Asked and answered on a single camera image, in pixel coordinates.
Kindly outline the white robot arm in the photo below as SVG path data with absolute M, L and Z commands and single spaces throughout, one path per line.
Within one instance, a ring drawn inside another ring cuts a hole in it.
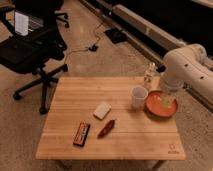
M 173 49 L 163 58 L 166 70 L 160 86 L 166 91 L 178 91 L 189 84 L 202 97 L 213 103 L 213 71 L 204 66 L 207 52 L 200 44 Z

